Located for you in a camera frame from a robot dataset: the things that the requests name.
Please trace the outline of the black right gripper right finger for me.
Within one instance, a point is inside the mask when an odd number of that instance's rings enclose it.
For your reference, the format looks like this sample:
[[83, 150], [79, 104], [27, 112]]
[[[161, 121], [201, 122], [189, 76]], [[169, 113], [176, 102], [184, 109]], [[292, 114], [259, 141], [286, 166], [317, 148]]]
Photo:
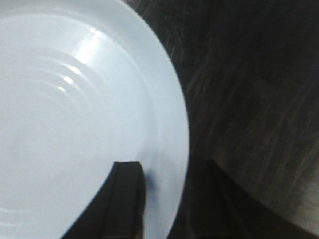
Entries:
[[238, 226], [206, 160], [194, 165], [194, 232], [198, 239], [241, 239]]

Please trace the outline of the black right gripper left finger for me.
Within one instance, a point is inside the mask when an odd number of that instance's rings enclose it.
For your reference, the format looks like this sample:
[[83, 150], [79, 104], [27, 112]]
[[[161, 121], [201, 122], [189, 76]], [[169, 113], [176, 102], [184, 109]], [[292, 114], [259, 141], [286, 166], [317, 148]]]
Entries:
[[146, 186], [139, 162], [115, 162], [107, 182], [108, 199], [102, 239], [142, 239]]

